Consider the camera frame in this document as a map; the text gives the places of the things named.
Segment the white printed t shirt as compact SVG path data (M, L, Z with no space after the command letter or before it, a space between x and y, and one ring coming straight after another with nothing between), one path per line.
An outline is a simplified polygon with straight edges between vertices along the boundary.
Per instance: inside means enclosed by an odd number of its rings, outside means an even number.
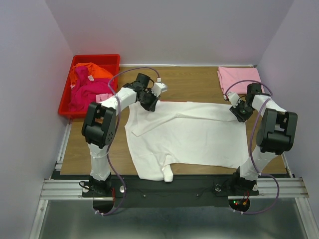
M248 159L246 125L227 104L158 102L129 106L127 144L140 179L171 182L171 164L238 168Z

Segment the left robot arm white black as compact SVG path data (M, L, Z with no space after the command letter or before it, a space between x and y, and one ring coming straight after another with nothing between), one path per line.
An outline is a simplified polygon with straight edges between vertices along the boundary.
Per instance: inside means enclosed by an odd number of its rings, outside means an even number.
M149 87L151 78L139 73L136 80L126 83L113 96L100 103L90 103L82 126L82 135L88 144L91 159L89 182L81 183L84 192L105 194L111 190L111 171L107 160L122 110L139 102L149 112L154 112L161 93L167 85L160 77Z

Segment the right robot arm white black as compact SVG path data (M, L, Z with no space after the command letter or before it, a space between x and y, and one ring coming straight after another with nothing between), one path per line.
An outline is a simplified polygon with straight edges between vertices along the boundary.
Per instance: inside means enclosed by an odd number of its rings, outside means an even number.
M231 103L230 111L239 122L246 122L254 111L258 113L249 141L249 157L238 167L229 183L229 190L235 195L257 195L257 179L263 174L263 169L293 147L298 122L296 113L274 102L271 90L263 92L264 84L254 80L247 83L244 100L230 88L224 93L225 100Z

